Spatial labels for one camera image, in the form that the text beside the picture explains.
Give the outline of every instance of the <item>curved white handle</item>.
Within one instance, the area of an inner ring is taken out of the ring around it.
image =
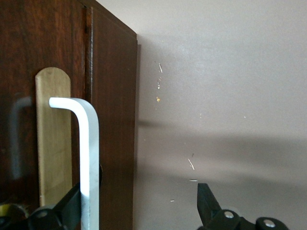
[[[93,106],[79,98],[51,97],[52,108],[74,112],[79,122],[81,228],[99,229],[99,123]]]

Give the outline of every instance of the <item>silver bolt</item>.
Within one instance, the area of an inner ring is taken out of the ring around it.
[[[224,215],[229,219],[232,219],[233,217],[235,217],[234,214],[230,211],[224,212]]]
[[[265,223],[265,225],[266,225],[267,227],[275,228],[274,222],[271,221],[270,219],[265,219],[263,222]]]

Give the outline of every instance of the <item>dark brown wooden door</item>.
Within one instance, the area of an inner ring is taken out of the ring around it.
[[[58,67],[100,128],[100,229],[131,230],[136,34],[93,0],[10,0],[0,8],[0,202],[39,206],[35,75]],[[73,182],[79,140],[72,124]]]

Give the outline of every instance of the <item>gray wall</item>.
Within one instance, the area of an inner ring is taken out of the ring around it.
[[[191,179],[305,229],[307,1],[99,2],[140,44],[135,229],[195,230]]]

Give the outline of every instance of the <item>white wall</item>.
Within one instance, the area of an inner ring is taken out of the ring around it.
[[[99,2],[141,47],[135,229],[201,225],[190,179],[305,229],[307,1]]]

